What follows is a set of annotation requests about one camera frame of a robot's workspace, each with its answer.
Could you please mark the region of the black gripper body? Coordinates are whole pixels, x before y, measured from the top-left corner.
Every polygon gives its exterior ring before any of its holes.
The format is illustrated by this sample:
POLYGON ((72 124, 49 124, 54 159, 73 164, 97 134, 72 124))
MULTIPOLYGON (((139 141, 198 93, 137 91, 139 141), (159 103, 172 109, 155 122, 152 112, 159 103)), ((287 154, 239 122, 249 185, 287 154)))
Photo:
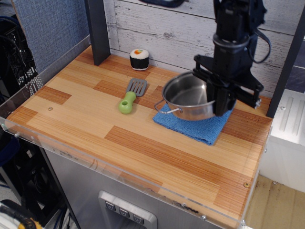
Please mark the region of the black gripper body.
POLYGON ((216 43, 214 56, 196 55, 194 76, 211 80, 216 87, 232 88, 237 100, 252 108, 261 103, 264 86, 252 75, 256 43, 216 43))

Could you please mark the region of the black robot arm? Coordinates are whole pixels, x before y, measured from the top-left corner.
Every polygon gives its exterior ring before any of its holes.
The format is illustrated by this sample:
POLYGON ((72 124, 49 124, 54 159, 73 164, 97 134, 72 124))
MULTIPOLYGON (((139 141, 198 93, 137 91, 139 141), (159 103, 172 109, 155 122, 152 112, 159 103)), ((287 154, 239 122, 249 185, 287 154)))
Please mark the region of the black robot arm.
POLYGON ((264 86, 252 75, 258 30, 266 8, 260 0, 216 0, 213 57, 196 55, 191 72, 172 78, 163 88, 169 113, 184 120, 222 116, 236 101, 258 108, 264 86))

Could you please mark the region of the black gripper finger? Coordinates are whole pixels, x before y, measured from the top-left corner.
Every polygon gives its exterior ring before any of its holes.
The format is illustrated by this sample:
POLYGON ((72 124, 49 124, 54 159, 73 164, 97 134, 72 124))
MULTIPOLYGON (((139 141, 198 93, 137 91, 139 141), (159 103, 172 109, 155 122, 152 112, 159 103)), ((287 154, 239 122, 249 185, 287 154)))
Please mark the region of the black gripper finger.
POLYGON ((214 100, 214 114, 223 116, 235 106, 236 96, 232 88, 216 87, 214 89, 214 100))
POLYGON ((211 80, 206 81, 206 94, 208 102, 215 101, 216 88, 211 80))

